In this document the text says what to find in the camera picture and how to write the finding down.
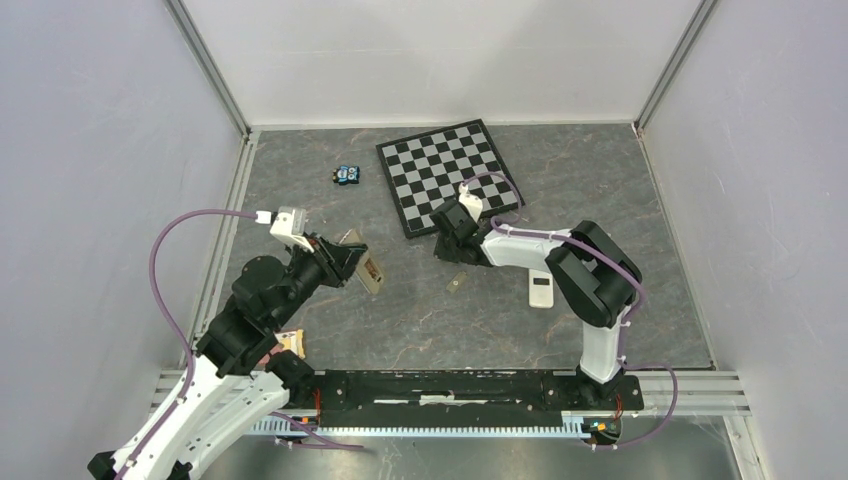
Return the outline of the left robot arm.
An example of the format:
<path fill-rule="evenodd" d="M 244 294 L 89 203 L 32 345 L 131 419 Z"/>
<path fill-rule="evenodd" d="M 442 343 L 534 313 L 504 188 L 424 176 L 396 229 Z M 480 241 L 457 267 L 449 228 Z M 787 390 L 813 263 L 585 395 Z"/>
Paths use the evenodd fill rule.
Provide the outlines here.
<path fill-rule="evenodd" d="M 93 478 L 198 479 L 261 418 L 312 399 L 305 363 L 273 353 L 276 334 L 319 287 L 344 286 L 368 247 L 307 234 L 287 250 L 287 263 L 264 255 L 244 265 L 193 364 L 138 433 L 89 461 Z"/>

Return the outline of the beige battery cover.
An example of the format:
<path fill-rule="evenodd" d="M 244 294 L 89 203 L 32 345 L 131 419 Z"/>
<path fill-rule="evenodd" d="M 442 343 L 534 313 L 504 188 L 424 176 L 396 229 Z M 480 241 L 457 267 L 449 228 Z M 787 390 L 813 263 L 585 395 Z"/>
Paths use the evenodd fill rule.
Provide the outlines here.
<path fill-rule="evenodd" d="M 456 293 L 468 278 L 468 273 L 465 271 L 458 272 L 446 285 L 446 290 L 450 293 Z"/>

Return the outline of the beige remote control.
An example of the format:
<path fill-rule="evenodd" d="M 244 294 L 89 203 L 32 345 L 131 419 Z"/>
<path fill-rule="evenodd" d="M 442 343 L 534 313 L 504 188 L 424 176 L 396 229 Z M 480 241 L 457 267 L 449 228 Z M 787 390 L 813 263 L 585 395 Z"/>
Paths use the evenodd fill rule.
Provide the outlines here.
<path fill-rule="evenodd" d="M 363 244 L 365 238 L 355 228 L 349 229 L 341 238 L 342 245 Z M 364 288 L 372 295 L 377 295 L 386 281 L 386 274 L 382 267 L 373 257 L 370 248 L 360 257 L 355 274 Z"/>

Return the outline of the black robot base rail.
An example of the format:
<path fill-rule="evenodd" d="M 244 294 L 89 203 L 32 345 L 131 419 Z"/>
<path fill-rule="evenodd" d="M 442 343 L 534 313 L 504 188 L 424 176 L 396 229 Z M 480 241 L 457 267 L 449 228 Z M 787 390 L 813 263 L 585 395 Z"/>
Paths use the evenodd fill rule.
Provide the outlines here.
<path fill-rule="evenodd" d="M 298 379 L 289 409 L 322 427 L 554 427 L 564 412 L 640 411 L 639 380 L 598 386 L 556 370 L 326 370 Z"/>

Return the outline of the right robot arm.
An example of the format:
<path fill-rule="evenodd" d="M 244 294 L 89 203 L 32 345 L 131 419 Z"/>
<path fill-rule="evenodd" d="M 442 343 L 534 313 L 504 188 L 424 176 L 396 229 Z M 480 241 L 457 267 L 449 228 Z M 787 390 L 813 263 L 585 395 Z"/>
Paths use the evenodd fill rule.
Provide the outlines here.
<path fill-rule="evenodd" d="M 642 274 L 595 222 L 565 230 L 520 229 L 493 219 L 483 226 L 456 199 L 430 214 L 436 258 L 484 267 L 516 267 L 548 274 L 583 322 L 577 372 L 580 400 L 602 408 L 618 393 L 624 370 L 621 328 L 644 301 Z"/>

